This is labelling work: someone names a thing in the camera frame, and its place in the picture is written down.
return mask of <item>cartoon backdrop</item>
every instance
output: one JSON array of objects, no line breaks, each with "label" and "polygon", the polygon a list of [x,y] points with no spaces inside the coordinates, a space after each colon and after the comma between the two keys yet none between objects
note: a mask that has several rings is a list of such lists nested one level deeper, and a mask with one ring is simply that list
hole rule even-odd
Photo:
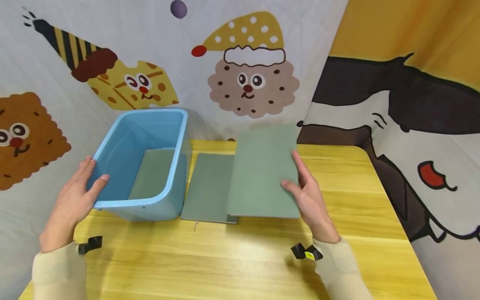
[{"label": "cartoon backdrop", "polygon": [[219,140],[303,120],[346,4],[2,1],[0,299],[27,284],[58,190],[120,113],[185,108],[191,138]]},{"label": "cartoon backdrop", "polygon": [[440,300],[480,292],[479,32],[474,0],[350,0],[297,124],[368,153]]}]

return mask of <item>white fabric backdrop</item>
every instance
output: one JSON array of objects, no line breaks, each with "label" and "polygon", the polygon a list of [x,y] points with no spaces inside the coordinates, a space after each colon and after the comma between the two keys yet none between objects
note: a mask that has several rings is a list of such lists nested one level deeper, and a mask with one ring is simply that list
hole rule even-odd
[{"label": "white fabric backdrop", "polygon": [[[71,76],[47,40],[23,24],[22,14],[28,14],[21,6],[61,30],[111,49],[127,66],[135,66],[138,60],[160,66],[180,102],[168,107],[189,111],[191,137],[226,140],[257,124],[297,122],[305,117],[347,4],[347,0],[186,0],[188,13],[177,19],[170,12],[170,2],[1,1],[0,97],[35,93],[72,149],[21,183],[0,191],[0,299],[16,299],[28,283],[37,238],[58,190],[78,162],[95,152],[122,113],[111,109],[87,83]],[[207,80],[223,52],[194,57],[191,49],[226,22],[258,11],[268,11],[278,20],[286,58],[300,86],[294,93],[295,102],[281,113],[254,119],[223,110],[210,99]]]}]

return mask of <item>yellow wall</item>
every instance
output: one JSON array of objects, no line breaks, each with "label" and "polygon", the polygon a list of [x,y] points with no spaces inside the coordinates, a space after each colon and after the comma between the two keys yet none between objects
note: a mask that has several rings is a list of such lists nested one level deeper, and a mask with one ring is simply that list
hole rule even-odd
[{"label": "yellow wall", "polygon": [[480,91],[480,1],[350,0],[330,56],[405,65]]}]

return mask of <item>cartoon eye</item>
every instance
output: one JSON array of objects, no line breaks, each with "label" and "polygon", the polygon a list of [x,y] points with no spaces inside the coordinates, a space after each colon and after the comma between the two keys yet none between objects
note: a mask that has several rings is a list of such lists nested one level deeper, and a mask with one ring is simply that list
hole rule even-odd
[{"label": "cartoon eye", "polygon": [[265,78],[260,74],[254,74],[250,79],[250,83],[254,89],[258,90],[265,86]]},{"label": "cartoon eye", "polygon": [[28,126],[23,123],[14,123],[10,126],[10,133],[12,134],[12,137],[26,139],[30,134],[30,130],[28,129]]},{"label": "cartoon eye", "polygon": [[141,85],[146,87],[147,89],[150,89],[152,87],[152,83],[150,80],[148,80],[147,75],[144,75],[142,73],[137,74],[137,80],[140,82]]},{"label": "cartoon eye", "polygon": [[125,77],[123,77],[123,80],[125,83],[128,85],[129,88],[131,88],[134,91],[138,91],[138,83],[135,77],[125,74]]},{"label": "cartoon eye", "polygon": [[11,139],[12,139],[12,136],[10,135],[10,132],[4,129],[0,129],[0,147],[9,146]]},{"label": "cartoon eye", "polygon": [[240,73],[237,78],[237,82],[239,83],[239,85],[243,87],[247,84],[247,81],[248,81],[247,75],[245,75],[245,73]]}]

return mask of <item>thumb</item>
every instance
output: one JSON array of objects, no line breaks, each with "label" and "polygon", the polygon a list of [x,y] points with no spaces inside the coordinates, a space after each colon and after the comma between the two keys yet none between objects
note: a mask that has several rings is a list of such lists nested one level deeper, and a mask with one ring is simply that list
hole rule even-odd
[{"label": "thumb", "polygon": [[105,188],[109,179],[110,179],[110,175],[108,174],[103,174],[102,176],[100,176],[100,178],[93,183],[92,187],[87,192],[87,195],[91,197],[93,200],[96,200],[96,198],[98,197],[98,194],[100,194],[103,188]]},{"label": "thumb", "polygon": [[293,196],[295,197],[295,199],[300,199],[301,198],[301,195],[303,194],[303,191],[302,189],[296,185],[295,183],[289,181],[289,180],[282,180],[281,182],[282,184],[282,187],[289,191],[290,193],[293,194]]}]

